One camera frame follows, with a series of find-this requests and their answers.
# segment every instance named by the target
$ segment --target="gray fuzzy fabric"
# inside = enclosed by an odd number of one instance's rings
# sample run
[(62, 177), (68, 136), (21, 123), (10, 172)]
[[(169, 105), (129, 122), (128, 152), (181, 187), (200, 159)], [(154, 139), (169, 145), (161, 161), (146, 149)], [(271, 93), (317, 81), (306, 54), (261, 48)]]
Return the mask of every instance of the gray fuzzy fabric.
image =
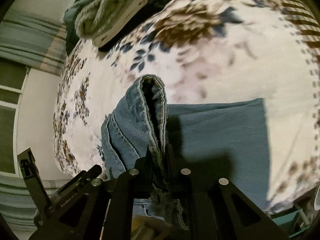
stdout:
[(132, 0), (94, 0), (85, 6), (75, 21), (80, 38), (95, 39), (110, 30)]

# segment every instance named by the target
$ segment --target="denim fabric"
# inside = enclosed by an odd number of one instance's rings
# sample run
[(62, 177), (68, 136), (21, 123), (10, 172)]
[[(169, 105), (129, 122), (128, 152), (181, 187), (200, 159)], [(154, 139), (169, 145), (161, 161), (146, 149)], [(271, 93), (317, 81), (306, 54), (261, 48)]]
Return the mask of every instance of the denim fabric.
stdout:
[(165, 192), (164, 148), (171, 143), (203, 182), (227, 178), (261, 209), (269, 179), (269, 152), (262, 99), (232, 104), (167, 105), (155, 75), (139, 77), (101, 127), (108, 178), (133, 168), (149, 145), (155, 171), (154, 202), (135, 212), (164, 217), (186, 228), (182, 206)]

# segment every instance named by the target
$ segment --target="floral bedsheet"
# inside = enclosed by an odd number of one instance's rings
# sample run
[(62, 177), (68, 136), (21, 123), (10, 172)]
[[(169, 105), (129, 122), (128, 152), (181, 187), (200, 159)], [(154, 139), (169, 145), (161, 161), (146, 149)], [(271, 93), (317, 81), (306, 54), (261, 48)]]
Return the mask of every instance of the floral bedsheet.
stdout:
[(101, 124), (139, 76), (169, 104), (263, 98), (270, 180), (266, 211), (313, 188), (319, 172), (320, 26), (299, 0), (172, 0), (102, 53), (81, 40), (66, 60), (54, 113), (58, 166), (103, 169)]

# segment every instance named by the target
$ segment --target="white window frame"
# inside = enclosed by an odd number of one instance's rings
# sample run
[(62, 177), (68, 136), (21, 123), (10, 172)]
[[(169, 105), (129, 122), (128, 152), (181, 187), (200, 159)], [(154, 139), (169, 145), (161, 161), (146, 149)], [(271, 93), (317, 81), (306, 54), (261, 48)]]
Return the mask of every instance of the white window frame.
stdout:
[(23, 84), (21, 89), (16, 89), (16, 88), (11, 88), (7, 86), (2, 86), (0, 85), (0, 89), (2, 90), (7, 90), (11, 92), (16, 92), (19, 95), (18, 103), (17, 104), (12, 104), (4, 101), (0, 101), (0, 106), (8, 107), (15, 109), (15, 116), (14, 116), (14, 123), (13, 123), (13, 162), (14, 162), (14, 171), (15, 173), (7, 173), (0, 171), (0, 175), (2, 176), (7, 176), (7, 177), (16, 177), (16, 178), (22, 178), (22, 174), (18, 165), (18, 153), (17, 153), (17, 127), (18, 127), (18, 117), (19, 117), (19, 110), (20, 110), (20, 105), (21, 105), (21, 100), (22, 100), (22, 94), (29, 76), (30, 72), (30, 67), (26, 66), (26, 76), (24, 77)]

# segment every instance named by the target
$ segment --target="silver bolt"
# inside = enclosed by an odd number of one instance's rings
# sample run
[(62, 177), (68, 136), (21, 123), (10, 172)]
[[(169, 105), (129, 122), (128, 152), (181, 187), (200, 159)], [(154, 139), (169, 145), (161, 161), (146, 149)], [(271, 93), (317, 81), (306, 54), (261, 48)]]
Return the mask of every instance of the silver bolt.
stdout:
[(225, 179), (225, 178), (221, 178), (219, 179), (219, 183), (223, 186), (228, 185), (229, 180)]
[(189, 170), (189, 169), (182, 169), (181, 170), (182, 175), (190, 175), (190, 173), (191, 173), (191, 170)]
[(130, 175), (135, 176), (139, 174), (139, 171), (137, 169), (131, 169), (129, 170)]
[(101, 179), (93, 179), (93, 180), (91, 181), (91, 184), (92, 184), (93, 186), (99, 186), (99, 185), (101, 184)]

